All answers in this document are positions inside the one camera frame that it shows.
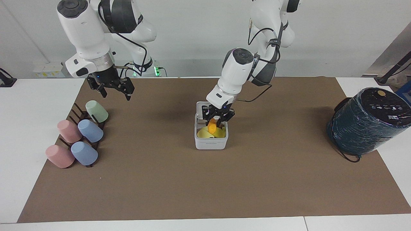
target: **green light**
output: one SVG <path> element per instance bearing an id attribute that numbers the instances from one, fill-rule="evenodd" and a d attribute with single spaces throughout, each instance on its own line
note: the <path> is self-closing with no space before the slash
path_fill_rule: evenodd
<path id="1" fill-rule="evenodd" d="M 154 73 L 155 73 L 156 76 L 160 76 L 160 75 L 161 75 L 160 70 L 159 70 L 156 66 L 154 66 Z"/>

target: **plastic wrap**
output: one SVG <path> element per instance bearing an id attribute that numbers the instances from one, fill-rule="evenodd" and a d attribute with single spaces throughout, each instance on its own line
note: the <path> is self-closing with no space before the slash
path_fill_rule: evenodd
<path id="1" fill-rule="evenodd" d="M 406 107 L 401 108 L 402 110 L 398 110 L 396 105 L 391 105 L 389 102 L 387 105 L 373 105 L 367 102 L 367 107 L 372 107 L 372 109 L 380 110 L 383 113 L 395 114 L 388 115 L 389 119 L 390 116 L 393 116 L 393 119 L 388 122 L 380 120 L 370 113 L 365 108 L 365 103 L 362 102 L 362 94 L 368 89 L 381 91 L 378 88 L 363 89 L 338 110 L 327 124 L 327 133 L 331 140 L 341 151 L 351 155 L 362 155 L 374 151 L 381 144 L 411 126 L 411 123 L 408 122 L 411 110 L 407 104 L 405 104 Z"/>

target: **blue cup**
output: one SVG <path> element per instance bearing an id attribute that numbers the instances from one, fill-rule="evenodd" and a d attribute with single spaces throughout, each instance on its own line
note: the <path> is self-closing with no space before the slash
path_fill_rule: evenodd
<path id="1" fill-rule="evenodd" d="M 92 165 L 99 156 L 94 148 L 81 141 L 73 144 L 72 153 L 80 164 L 85 166 Z"/>
<path id="2" fill-rule="evenodd" d="M 103 138 L 103 130 L 90 120 L 80 121 L 79 130 L 91 143 L 95 143 Z"/>

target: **white box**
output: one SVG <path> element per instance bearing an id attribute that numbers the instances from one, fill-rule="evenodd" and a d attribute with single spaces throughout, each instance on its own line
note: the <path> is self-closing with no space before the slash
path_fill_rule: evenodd
<path id="1" fill-rule="evenodd" d="M 197 132 L 202 127 L 205 127 L 206 120 L 203 119 L 202 106 L 209 106 L 209 102 L 197 102 L 197 113 L 194 120 L 194 139 L 196 141 L 196 148 L 199 150 L 222 150 L 226 147 L 229 138 L 229 127 L 227 122 L 222 122 L 226 127 L 225 138 L 199 138 Z"/>

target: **green cup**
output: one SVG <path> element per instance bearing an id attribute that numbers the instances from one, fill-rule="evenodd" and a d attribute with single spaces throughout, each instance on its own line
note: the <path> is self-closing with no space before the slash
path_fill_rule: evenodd
<path id="1" fill-rule="evenodd" d="M 85 104 L 85 108 L 86 108 L 88 114 L 91 116 L 91 118 L 93 119 L 94 122 L 102 123 L 102 122 L 106 121 L 107 118 L 109 117 L 109 113 L 104 109 L 104 107 L 101 104 L 99 104 L 95 100 L 88 101 Z"/>

